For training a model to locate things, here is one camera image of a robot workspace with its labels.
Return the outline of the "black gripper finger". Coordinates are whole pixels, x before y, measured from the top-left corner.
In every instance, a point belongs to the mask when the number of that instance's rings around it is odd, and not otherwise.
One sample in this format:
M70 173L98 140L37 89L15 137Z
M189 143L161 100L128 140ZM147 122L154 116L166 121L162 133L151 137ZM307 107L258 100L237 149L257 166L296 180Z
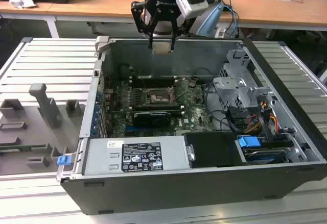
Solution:
M181 26L177 25L177 19L173 18L171 21L171 27L172 27L172 39L171 39L171 47L170 52L172 53L175 48L175 41L176 38L181 35L187 35L189 32L189 20L186 19Z
M146 9L144 2L132 2L131 3L131 13L136 25L136 28L139 33L143 33L149 36L149 45L148 48L152 49L153 47L153 32L154 32L154 21L150 21L146 24L142 19L142 13Z

